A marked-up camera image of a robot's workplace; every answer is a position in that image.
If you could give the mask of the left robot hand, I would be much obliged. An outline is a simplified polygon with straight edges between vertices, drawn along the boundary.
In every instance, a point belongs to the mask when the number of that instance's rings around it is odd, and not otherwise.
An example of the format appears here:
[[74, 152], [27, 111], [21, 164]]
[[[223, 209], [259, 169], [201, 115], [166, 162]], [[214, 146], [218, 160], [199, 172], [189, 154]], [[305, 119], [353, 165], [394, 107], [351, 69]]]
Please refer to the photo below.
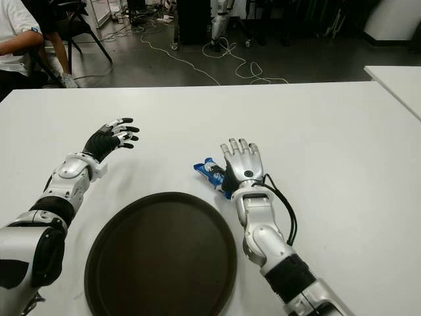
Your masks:
[[133, 142], [139, 140], [138, 127], [128, 126], [132, 118], [117, 118], [105, 123], [92, 134], [86, 142], [82, 153], [101, 163], [111, 152], [119, 148], [133, 149]]

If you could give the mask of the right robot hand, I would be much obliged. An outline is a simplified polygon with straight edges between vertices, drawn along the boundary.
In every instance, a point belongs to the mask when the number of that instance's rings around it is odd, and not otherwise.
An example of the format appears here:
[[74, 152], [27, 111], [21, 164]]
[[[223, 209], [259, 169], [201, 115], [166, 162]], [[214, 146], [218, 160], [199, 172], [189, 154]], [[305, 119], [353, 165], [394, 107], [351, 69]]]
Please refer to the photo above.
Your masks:
[[261, 182], [264, 168], [259, 149], [256, 144], [248, 143], [246, 139], [229, 139], [229, 144], [221, 144], [226, 170], [222, 189], [234, 193], [243, 186], [251, 186]]

